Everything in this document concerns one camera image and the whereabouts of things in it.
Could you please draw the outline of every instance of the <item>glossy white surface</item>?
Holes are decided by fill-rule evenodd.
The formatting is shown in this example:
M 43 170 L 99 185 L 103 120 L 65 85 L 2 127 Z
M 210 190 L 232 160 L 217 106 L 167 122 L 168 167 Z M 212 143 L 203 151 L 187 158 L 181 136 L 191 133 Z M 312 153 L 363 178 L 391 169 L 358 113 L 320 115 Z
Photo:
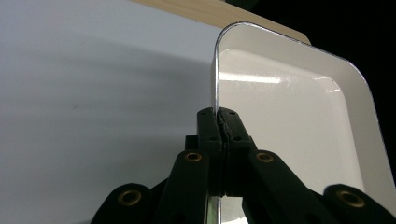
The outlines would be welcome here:
M 89 223 L 169 176 L 220 29 L 128 0 L 0 2 L 0 223 Z
M 220 35 L 212 69 L 212 103 L 235 110 L 258 148 L 274 151 L 318 193 L 346 184 L 396 215 L 373 98 L 353 64 L 239 23 Z M 232 216 L 240 204 L 223 208 Z

